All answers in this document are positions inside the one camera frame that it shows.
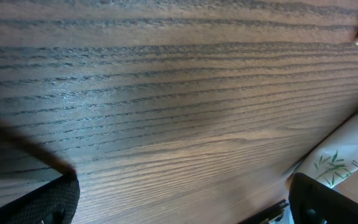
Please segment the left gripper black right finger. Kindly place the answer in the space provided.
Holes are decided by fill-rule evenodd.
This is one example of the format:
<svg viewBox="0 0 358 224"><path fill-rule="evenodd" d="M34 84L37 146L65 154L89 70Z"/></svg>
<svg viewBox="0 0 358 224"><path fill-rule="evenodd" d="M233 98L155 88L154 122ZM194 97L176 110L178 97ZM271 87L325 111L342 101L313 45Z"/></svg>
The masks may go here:
<svg viewBox="0 0 358 224"><path fill-rule="evenodd" d="M296 224L358 224L358 203L304 175L293 176L289 202Z"/></svg>

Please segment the white Pantene conditioner tube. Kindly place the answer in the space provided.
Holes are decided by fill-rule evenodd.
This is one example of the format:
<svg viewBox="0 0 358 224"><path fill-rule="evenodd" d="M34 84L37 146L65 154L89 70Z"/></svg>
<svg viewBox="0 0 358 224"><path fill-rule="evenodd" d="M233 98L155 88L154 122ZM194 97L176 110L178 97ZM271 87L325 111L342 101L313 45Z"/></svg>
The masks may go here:
<svg viewBox="0 0 358 224"><path fill-rule="evenodd" d="M290 185L296 173L334 188L358 170L358 111L342 123L291 169L285 181Z"/></svg>

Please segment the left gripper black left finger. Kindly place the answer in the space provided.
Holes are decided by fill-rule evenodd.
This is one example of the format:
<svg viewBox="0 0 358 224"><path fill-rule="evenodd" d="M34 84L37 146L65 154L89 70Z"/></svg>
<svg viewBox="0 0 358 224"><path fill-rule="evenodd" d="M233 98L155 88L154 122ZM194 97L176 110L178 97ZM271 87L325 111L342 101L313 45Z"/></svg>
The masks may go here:
<svg viewBox="0 0 358 224"><path fill-rule="evenodd" d="M0 224L70 224L80 198L74 173L31 191L0 208Z"/></svg>

